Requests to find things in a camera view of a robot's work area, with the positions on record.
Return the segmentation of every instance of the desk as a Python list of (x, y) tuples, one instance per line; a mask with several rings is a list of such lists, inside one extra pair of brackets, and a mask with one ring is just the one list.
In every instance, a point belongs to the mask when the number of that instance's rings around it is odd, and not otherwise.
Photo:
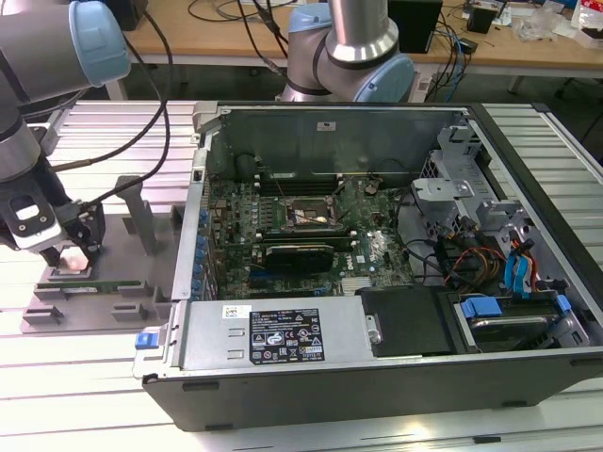
[[(165, 33), (176, 65), (263, 65), (253, 51), (243, 23), (199, 21), (187, 13), (189, 2), (190, 0), (149, 0), (149, 12)], [(445, 0), (445, 7), (459, 3), (459, 0)], [(232, 5), (231, 8), (226, 10), (237, 13), (236, 6)], [(284, 33), (288, 29), (291, 10), (290, 7), (275, 10), (276, 20)], [(204, 17), (219, 17), (213, 12), (210, 0), (201, 0), (194, 11)], [(448, 15), (450, 8), (444, 8), (443, 11)], [(603, 78), (603, 52), (585, 49), (574, 40), (559, 36), (557, 42), (520, 42), (510, 27), (496, 29), (493, 26), (490, 33), (482, 35), (464, 31), (465, 21), (452, 15), (447, 20), (461, 36), (480, 45), (467, 69), (469, 73)], [(266, 27), (251, 24), (251, 28), (260, 52), (272, 58), (276, 64), (286, 66), (286, 59)], [(142, 21), (137, 30), (128, 33), (128, 38), (146, 62), (167, 62), (159, 38), (146, 21)], [(428, 54), (411, 55), (416, 64), (411, 102), (425, 100), (433, 75), (448, 61), (448, 52), (445, 39), (436, 37)], [(125, 98), (125, 90), (119, 83), (110, 84), (108, 89), (112, 99)]]

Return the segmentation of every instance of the motherboard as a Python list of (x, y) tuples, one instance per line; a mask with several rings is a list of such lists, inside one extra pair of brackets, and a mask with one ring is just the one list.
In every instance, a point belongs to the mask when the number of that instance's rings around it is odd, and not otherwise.
[(216, 298), (340, 296), (413, 283), (393, 229), (401, 190), (375, 186), (367, 176), (307, 190), (212, 181), (207, 205)]

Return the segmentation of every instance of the blue latch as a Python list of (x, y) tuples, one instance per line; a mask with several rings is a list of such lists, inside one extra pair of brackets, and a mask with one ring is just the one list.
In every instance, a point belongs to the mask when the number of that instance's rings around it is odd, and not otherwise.
[(569, 302), (569, 299), (565, 295), (557, 296), (557, 304), (562, 310), (562, 313), (567, 314), (572, 310), (572, 305)]
[(136, 350), (151, 350), (159, 348), (158, 332), (139, 332), (136, 335)]
[(461, 303), (466, 318), (497, 317), (502, 315), (498, 301), (494, 297), (472, 297)]

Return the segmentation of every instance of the power supply label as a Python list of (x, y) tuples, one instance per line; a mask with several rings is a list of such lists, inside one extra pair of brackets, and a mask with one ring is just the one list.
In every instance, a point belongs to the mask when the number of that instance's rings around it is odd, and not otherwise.
[(324, 361), (318, 309), (251, 311), (249, 331), (255, 365)]

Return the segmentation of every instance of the green circuit board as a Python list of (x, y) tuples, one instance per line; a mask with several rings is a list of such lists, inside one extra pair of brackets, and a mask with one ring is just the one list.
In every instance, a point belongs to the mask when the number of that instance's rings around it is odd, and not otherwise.
[[(351, 178), (337, 195), (262, 197), (252, 185), (222, 181), (213, 184), (209, 205), (216, 249), (225, 266), (219, 275), (219, 299), (338, 296), (350, 278), (374, 286), (413, 283), (391, 229), (399, 191), (366, 194), (367, 178)], [(336, 250), (333, 266), (316, 274), (271, 274), (263, 267), (269, 245), (262, 236), (295, 229), (350, 231), (348, 250)], [(313, 245), (313, 237), (284, 239), (283, 244)]]

